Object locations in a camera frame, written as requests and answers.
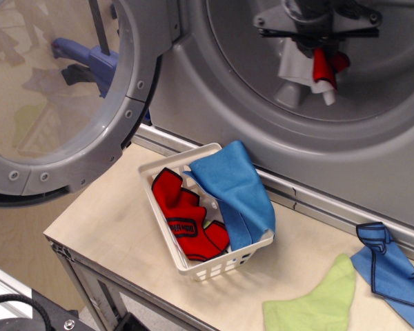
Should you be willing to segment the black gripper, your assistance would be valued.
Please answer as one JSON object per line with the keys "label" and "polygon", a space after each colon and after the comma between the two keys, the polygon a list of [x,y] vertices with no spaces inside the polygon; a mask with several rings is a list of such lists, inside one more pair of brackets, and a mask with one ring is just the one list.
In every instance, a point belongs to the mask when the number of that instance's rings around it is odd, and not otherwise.
{"label": "black gripper", "polygon": [[379,35],[382,14],[356,1],[281,1],[256,14],[254,26],[265,38],[290,38],[307,57],[322,48],[336,52],[347,38]]}

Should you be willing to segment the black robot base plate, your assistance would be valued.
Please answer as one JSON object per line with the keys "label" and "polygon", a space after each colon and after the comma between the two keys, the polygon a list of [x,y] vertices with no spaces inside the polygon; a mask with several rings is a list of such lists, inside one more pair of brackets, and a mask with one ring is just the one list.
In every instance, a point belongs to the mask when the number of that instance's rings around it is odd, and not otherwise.
{"label": "black robot base plate", "polygon": [[[30,314],[9,305],[12,302],[29,305]],[[32,295],[0,294],[0,305],[14,313],[13,317],[0,318],[0,330],[92,330],[76,312],[66,311],[51,303],[43,306]]]}

